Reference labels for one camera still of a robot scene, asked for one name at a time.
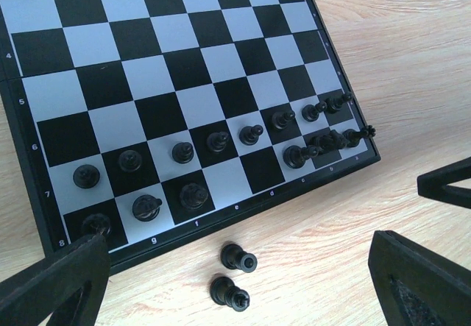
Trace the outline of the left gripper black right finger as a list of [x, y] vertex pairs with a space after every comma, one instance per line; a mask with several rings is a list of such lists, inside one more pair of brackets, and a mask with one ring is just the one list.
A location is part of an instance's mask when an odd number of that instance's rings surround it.
[[388, 325], [469, 325], [470, 270], [392, 231], [377, 230], [369, 273]]

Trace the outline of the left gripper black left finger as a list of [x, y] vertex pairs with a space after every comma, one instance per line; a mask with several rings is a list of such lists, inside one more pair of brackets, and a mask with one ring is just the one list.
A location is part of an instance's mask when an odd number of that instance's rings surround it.
[[1, 324], [94, 325], [109, 276], [105, 237], [85, 235], [1, 282]]

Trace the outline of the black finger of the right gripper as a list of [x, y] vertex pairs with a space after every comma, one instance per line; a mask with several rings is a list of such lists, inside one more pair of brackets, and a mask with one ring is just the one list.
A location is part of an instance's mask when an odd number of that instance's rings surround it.
[[437, 202], [470, 209], [470, 189], [454, 185], [469, 178], [470, 159], [465, 158], [419, 175], [417, 193]]

